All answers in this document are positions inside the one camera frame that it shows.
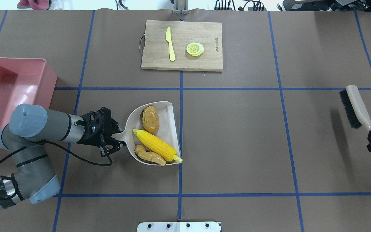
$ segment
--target cutting board handle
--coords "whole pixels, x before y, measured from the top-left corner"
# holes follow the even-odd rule
[[[140,50],[141,55],[143,54],[143,51],[144,51],[144,48],[143,50],[141,50],[141,41],[143,41],[143,38],[144,38],[144,47],[145,47],[146,46],[146,32],[144,32],[143,36],[140,38],[140,43],[138,44],[138,49]]]

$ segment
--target white mount plate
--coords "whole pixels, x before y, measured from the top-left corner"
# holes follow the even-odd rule
[[[221,232],[221,222],[140,223],[137,232]]]

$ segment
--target metal handle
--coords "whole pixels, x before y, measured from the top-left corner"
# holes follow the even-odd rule
[[[140,44],[138,44],[138,49],[140,50],[141,52],[141,55],[143,54],[143,50],[141,50],[141,41],[143,41],[143,38],[144,38],[144,47],[146,46],[146,43],[145,43],[145,38],[146,38],[146,33],[144,32],[143,36],[140,38]]]

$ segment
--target white dustpan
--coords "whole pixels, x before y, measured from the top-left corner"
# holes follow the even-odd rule
[[[140,160],[134,152],[135,146],[142,143],[138,140],[137,136],[135,136],[132,131],[134,128],[143,130],[140,115],[141,112],[143,112],[143,110],[146,107],[151,105],[157,109],[160,123],[159,131],[153,134],[160,138],[161,140],[163,140],[164,142],[171,145],[171,147],[173,147],[177,151],[177,156],[181,158],[180,146],[178,144],[177,137],[176,122],[174,119],[173,104],[168,101],[158,101],[138,107],[128,116],[124,131],[118,134],[113,134],[112,137],[119,141],[125,141],[128,147],[128,151],[138,162],[147,165],[158,166],[158,164],[156,163]],[[172,164],[179,163],[177,163],[175,160],[173,160],[172,162],[167,162],[167,165]]]

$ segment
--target yellow corn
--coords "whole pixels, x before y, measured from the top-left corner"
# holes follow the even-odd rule
[[[183,159],[176,156],[177,151],[173,147],[157,138],[155,135],[140,129],[133,129],[133,133],[137,136],[140,142],[151,151],[159,154],[164,160],[167,160],[168,162],[175,160],[179,163],[183,161]]]

